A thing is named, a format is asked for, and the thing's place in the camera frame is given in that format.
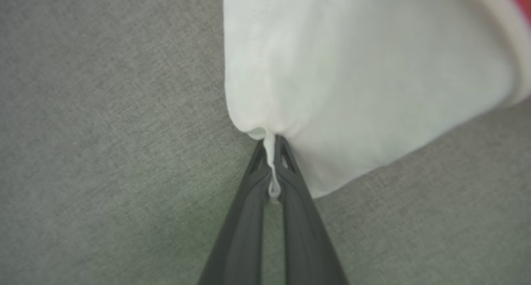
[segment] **white towel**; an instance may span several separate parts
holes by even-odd
[[[224,0],[229,114],[253,138],[285,136],[312,196],[326,195],[523,100],[526,2]]]

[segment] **white fabric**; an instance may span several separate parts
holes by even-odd
[[[233,123],[284,135],[313,197],[493,109],[517,76],[475,0],[224,0],[224,33]]]
[[[518,67],[518,80],[504,105],[521,102],[531,94],[531,28],[514,0],[480,0],[508,40]]]

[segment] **white cloth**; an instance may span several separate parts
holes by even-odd
[[[313,197],[527,95],[478,0],[224,0],[224,33],[233,123],[285,136]]]

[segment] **gray carpet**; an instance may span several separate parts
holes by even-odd
[[[255,145],[223,71],[222,0],[0,0],[0,284],[195,283]],[[317,207],[353,285],[526,285],[530,185],[528,101]]]

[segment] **gray fabric surface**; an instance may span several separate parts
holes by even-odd
[[[0,0],[0,284],[195,283],[253,148],[225,107],[222,0]],[[352,284],[524,285],[530,184],[528,101],[317,207]]]

